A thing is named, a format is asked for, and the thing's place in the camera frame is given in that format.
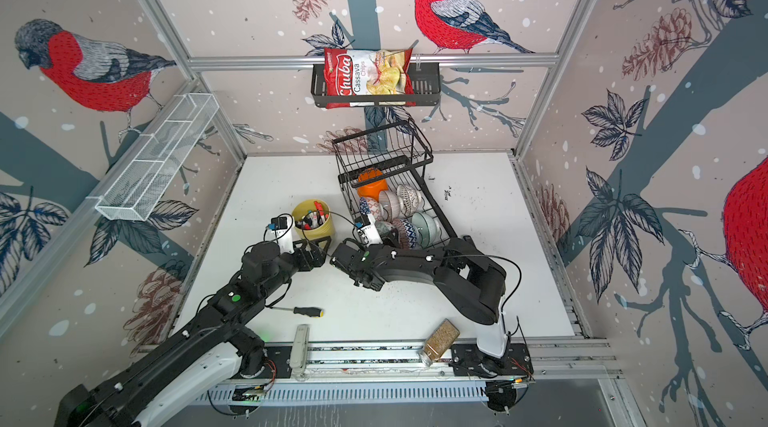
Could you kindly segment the orange plastic bowl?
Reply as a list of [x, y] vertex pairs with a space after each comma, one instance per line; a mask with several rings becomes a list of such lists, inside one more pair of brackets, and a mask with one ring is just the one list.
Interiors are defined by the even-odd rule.
[[389, 189], [383, 172], [376, 168], [368, 168], [357, 177], [357, 194], [377, 201], [382, 191]]

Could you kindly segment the dark striped ceramic bowl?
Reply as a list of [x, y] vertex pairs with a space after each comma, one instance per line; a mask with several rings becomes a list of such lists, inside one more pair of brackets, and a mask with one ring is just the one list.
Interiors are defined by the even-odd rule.
[[400, 218], [403, 214], [400, 197], [391, 190], [383, 190], [379, 193], [379, 204], [386, 213], [388, 220]]

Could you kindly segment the yellow black handled screwdriver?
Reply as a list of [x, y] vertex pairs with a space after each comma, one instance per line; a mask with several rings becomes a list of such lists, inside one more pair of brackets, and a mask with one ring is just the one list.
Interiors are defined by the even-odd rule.
[[309, 318], [321, 318], [324, 316], [324, 311], [318, 307], [277, 307], [271, 306], [271, 310], [290, 312], [295, 315], [306, 316]]

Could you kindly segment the grey metal bar tool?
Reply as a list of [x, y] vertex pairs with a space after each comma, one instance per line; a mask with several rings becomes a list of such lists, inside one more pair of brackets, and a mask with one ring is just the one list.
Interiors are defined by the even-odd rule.
[[309, 329], [310, 326], [308, 324], [300, 324], [297, 327], [290, 352], [289, 367], [291, 377], [297, 381], [305, 381], [307, 378]]

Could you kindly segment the yellow marker cup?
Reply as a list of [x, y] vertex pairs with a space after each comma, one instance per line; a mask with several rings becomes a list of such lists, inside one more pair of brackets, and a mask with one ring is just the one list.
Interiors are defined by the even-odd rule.
[[[326, 214], [326, 221], [322, 224], [318, 223], [314, 206], [315, 201], [322, 203]], [[325, 202], [319, 199], [310, 199], [300, 202], [294, 208], [292, 217], [295, 222], [295, 229], [298, 231], [298, 236], [300, 238], [311, 240], [326, 236], [333, 237], [335, 234], [335, 227], [333, 225], [330, 208]]]

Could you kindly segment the orange white patterned bowl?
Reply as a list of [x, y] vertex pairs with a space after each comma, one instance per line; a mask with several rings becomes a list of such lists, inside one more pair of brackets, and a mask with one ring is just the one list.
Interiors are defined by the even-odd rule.
[[419, 244], [419, 235], [408, 219], [395, 218], [392, 225], [398, 233], [399, 245], [402, 249], [415, 249]]

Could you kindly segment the blue triangle patterned bowl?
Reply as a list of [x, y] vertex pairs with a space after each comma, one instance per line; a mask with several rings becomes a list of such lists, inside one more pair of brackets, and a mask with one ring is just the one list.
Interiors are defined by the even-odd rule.
[[385, 220], [385, 212], [383, 211], [381, 204], [372, 197], [360, 197], [359, 208], [360, 212], [365, 216], [372, 215], [376, 221]]

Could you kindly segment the red cap marker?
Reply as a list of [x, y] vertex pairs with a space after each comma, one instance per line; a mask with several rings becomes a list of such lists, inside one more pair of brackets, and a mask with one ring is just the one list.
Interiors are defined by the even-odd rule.
[[315, 209], [316, 209], [316, 216], [317, 216], [317, 219], [318, 219], [318, 223], [319, 224], [324, 223], [326, 221], [326, 214], [325, 214], [325, 211], [323, 209], [322, 203], [318, 202], [318, 201], [315, 201], [314, 202], [314, 206], [315, 206]]

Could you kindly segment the glass jar of grains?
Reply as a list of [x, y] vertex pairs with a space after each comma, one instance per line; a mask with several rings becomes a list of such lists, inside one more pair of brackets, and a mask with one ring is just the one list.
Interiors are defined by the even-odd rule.
[[444, 320], [425, 341], [418, 353], [421, 362], [429, 367], [439, 361], [459, 338], [460, 331], [448, 319]]

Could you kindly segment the red cassava chips bag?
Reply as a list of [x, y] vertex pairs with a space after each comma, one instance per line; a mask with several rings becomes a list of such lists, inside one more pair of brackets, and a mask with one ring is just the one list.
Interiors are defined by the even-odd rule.
[[401, 96], [414, 93], [408, 75], [413, 49], [324, 50], [326, 97]]

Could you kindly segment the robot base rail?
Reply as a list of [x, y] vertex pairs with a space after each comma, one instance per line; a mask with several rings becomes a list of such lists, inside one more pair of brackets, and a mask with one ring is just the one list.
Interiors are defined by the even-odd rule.
[[469, 342], [458, 342], [434, 364], [418, 358], [416, 342], [314, 343], [306, 363], [291, 367], [288, 345], [278, 345], [275, 381], [225, 381], [193, 400], [195, 406], [244, 415], [255, 408], [377, 403], [481, 402], [510, 410], [537, 383], [595, 381], [621, 371], [606, 342], [576, 338], [515, 339], [500, 360], [486, 360]]

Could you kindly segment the teal patterned ceramic bowl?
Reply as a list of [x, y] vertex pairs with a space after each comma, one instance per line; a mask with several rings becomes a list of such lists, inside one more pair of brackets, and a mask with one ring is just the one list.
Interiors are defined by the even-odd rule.
[[426, 213], [416, 212], [411, 217], [411, 223], [419, 234], [419, 242], [422, 249], [427, 249], [441, 239], [442, 228], [435, 217]]

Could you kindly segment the grey green patterned bowl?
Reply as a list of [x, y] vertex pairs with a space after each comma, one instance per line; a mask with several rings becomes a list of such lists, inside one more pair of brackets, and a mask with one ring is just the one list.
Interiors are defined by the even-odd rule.
[[375, 227], [383, 243], [393, 245], [399, 240], [398, 231], [392, 223], [387, 221], [376, 221]]

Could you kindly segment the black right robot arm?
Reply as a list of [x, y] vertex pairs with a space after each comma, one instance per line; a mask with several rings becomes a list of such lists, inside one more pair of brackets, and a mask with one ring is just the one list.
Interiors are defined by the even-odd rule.
[[347, 239], [336, 247], [330, 263], [355, 286], [373, 292], [391, 283], [436, 288], [459, 314], [481, 327], [477, 336], [480, 352], [495, 359], [507, 353], [507, 335], [501, 326], [507, 272], [493, 257], [480, 252], [469, 236], [411, 250], [390, 244], [364, 246]]

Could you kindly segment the white mesh wall shelf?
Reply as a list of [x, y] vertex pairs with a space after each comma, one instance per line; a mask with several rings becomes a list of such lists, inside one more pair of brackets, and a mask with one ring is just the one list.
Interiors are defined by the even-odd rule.
[[138, 153], [99, 198], [96, 211], [111, 221], [148, 220], [218, 110], [209, 93], [175, 96], [159, 126], [140, 136]]

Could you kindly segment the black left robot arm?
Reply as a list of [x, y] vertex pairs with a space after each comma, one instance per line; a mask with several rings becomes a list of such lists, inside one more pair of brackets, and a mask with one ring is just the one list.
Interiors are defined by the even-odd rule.
[[330, 238], [299, 240], [289, 252], [271, 241], [249, 246], [241, 267], [195, 316], [142, 359], [60, 401], [57, 426], [161, 426], [217, 384], [267, 366], [264, 341], [248, 323], [298, 272], [321, 267]]

